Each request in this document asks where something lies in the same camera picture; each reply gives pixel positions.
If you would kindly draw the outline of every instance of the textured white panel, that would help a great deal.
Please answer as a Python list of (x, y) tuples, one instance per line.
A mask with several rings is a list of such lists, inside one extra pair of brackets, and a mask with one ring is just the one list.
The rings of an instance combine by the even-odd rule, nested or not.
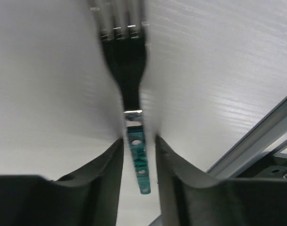
[[(149, 89), (143, 92), (149, 110)], [(153, 149), (152, 116), (145, 116)], [(85, 2), (0, 1), (0, 174), (57, 179), (121, 134), (119, 93)], [(160, 214), (155, 167), (151, 180), (152, 193), (140, 195), (126, 148), (118, 226), (146, 226)]]
[(150, 3), (160, 133), (207, 170), (287, 95), (287, 0)]

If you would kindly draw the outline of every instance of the teal fork handle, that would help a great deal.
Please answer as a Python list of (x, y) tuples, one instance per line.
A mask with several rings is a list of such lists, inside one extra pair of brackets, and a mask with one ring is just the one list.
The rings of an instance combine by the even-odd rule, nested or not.
[(129, 127), (127, 133), (140, 193), (149, 194), (151, 186), (143, 126)]

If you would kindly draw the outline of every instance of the fork tines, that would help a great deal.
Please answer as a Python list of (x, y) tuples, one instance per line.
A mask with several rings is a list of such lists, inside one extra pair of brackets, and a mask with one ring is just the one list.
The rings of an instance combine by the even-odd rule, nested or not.
[(138, 38), (145, 23), (143, 0), (89, 0), (102, 40)]

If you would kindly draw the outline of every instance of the fork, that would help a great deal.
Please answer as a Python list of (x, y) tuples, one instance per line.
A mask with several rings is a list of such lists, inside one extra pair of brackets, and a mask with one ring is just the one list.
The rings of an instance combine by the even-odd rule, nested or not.
[(123, 99), (127, 140), (141, 194), (151, 192), (143, 111), (139, 101), (147, 53), (145, 18), (140, 0), (92, 0), (105, 61)]

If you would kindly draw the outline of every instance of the black plastic part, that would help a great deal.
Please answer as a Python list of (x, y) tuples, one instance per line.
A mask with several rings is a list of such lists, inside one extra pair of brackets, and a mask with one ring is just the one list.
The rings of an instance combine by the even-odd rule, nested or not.
[(147, 58), (144, 29), (138, 38), (105, 40), (102, 47), (108, 68), (120, 87), (124, 109), (140, 109), (139, 85)]
[(276, 157), (274, 155), (265, 155), (263, 158), (255, 162), (247, 170), (237, 176), (237, 178), (253, 178), (264, 169), (271, 166), (282, 166), (287, 159)]
[(287, 226), (287, 180), (218, 180), (156, 137), (163, 226)]
[(262, 172), (258, 173), (255, 178), (284, 178), (287, 174), (286, 166), (270, 166), (264, 169)]
[(58, 181), (0, 176), (0, 226), (115, 226), (123, 140)]

